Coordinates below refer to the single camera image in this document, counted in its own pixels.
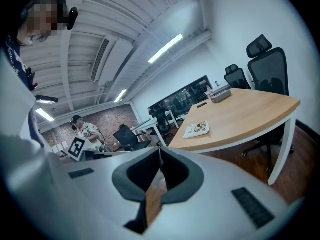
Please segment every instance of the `ceiling light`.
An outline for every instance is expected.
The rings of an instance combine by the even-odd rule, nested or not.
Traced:
[[[40,116],[47,119],[49,122],[54,121],[54,119],[50,115],[48,115],[46,112],[44,112],[42,108],[37,109],[35,112],[37,112]]]
[[[55,97],[36,95],[35,98],[38,103],[54,104],[59,102],[59,99]]]
[[[149,59],[149,63],[154,63],[162,54],[164,54],[167,50],[169,50],[172,46],[178,43],[184,37],[182,34],[177,35],[174,39],[168,42],[160,51],[158,51],[151,59]]]
[[[122,92],[119,94],[118,98],[115,99],[114,103],[118,102],[121,97],[126,93],[127,90],[122,90]]]

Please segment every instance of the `floral shirt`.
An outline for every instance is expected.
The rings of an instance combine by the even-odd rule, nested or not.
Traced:
[[[98,128],[92,123],[84,122],[83,128],[78,132],[78,136],[81,138],[87,139],[93,135],[100,135]],[[91,143],[94,146],[93,148],[103,146],[99,139],[96,139],[94,142],[91,142]]]

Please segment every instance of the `white device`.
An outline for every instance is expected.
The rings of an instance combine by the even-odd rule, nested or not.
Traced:
[[[68,154],[68,156],[79,162],[84,154],[84,151],[90,150],[92,148],[92,143],[86,138],[75,137],[69,150],[66,153]]]

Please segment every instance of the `white table leg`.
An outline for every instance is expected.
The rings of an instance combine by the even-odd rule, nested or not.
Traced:
[[[176,118],[174,117],[174,114],[172,114],[172,111],[170,112],[170,115],[171,115],[171,117],[172,117],[172,119],[173,119],[173,121],[174,121],[175,127],[176,127],[177,129],[179,129],[179,125],[178,125],[178,123],[177,123],[177,121],[176,121]]]
[[[139,134],[139,131],[138,130],[135,130],[135,135],[138,135]],[[140,140],[140,142],[143,141],[142,137],[141,136],[138,136],[138,140]]]
[[[282,168],[285,165],[285,162],[287,160],[287,157],[292,145],[292,141],[294,139],[295,128],[296,128],[296,112],[293,112],[291,114],[290,119],[287,122],[285,122],[284,135],[283,135],[280,154],[276,161],[272,174],[268,180],[269,185],[272,185],[276,182],[279,174],[282,171]]]
[[[162,138],[161,133],[160,133],[160,131],[159,131],[158,128],[157,128],[157,125],[154,125],[153,128],[154,128],[154,130],[155,130],[155,132],[156,132],[156,135],[158,135],[158,137],[159,137],[162,145],[163,145],[164,147],[166,147],[167,144],[165,143],[164,139]]]

